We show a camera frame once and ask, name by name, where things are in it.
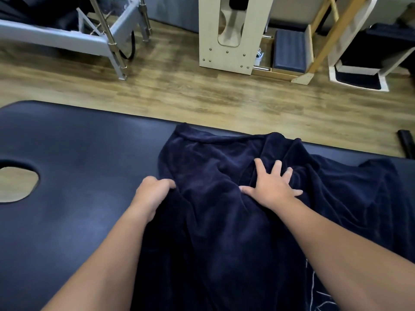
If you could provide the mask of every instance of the navy blue blanket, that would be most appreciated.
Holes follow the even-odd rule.
[[[283,135],[215,136],[179,125],[159,156],[171,191],[148,225],[132,309],[338,310],[297,242],[271,211],[241,194],[253,159],[293,168],[311,209],[415,262],[415,215],[389,160],[351,167],[310,155]]]

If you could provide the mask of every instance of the white sneaker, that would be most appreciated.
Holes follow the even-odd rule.
[[[259,65],[261,63],[262,57],[263,57],[263,52],[261,52],[261,48],[258,48],[257,57],[255,58],[254,65]]]

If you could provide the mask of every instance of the wooden floor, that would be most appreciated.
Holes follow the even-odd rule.
[[[415,88],[402,75],[391,92],[346,88],[322,67],[308,86],[198,66],[198,35],[152,22],[127,81],[106,58],[0,44],[0,106],[23,99],[70,104],[245,133],[277,131],[307,142],[402,156],[396,131],[415,132]]]

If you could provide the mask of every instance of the hand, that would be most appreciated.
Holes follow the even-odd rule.
[[[145,177],[135,192],[130,208],[139,210],[147,222],[150,222],[169,190],[174,188],[176,184],[172,179],[157,180],[152,176]]]
[[[243,193],[249,195],[262,206],[275,210],[280,203],[303,194],[302,190],[293,190],[288,183],[293,175],[293,168],[288,167],[281,175],[282,162],[277,160],[270,174],[267,173],[260,158],[255,158],[257,167],[257,185],[255,188],[240,186]]]

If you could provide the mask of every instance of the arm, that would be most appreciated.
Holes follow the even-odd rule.
[[[415,310],[415,265],[309,209],[281,177],[281,162],[267,174],[260,159],[256,188],[241,191],[273,210],[288,227],[326,290],[342,310]]]
[[[42,311],[129,310],[144,228],[175,186],[145,178],[106,239]]]

